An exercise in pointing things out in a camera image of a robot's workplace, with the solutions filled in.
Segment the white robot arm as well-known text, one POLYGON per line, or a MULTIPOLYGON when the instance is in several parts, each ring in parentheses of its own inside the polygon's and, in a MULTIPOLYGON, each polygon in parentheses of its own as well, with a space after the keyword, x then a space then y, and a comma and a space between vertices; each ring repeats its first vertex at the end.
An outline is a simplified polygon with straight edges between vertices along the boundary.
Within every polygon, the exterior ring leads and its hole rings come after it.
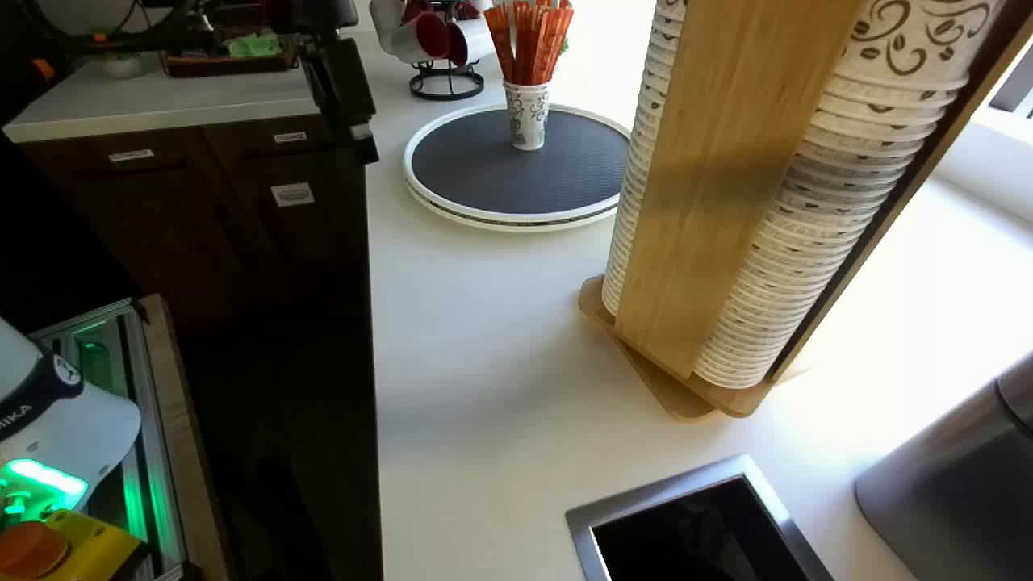
POLYGON ((370 118, 373 96, 360 69, 358 47, 343 30, 358 23, 354 0, 228 0, 274 33, 295 40, 295 54, 313 104, 335 144, 347 145, 363 166, 378 159, 370 118))

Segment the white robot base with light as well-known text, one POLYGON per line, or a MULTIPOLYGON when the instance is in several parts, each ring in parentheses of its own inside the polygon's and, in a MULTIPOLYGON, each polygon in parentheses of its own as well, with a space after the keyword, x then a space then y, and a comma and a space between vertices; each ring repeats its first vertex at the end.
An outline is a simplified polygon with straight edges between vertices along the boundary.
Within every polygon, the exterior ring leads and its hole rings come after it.
POLYGON ((133 400, 0 321, 0 523, 81 512, 143 429, 133 400))

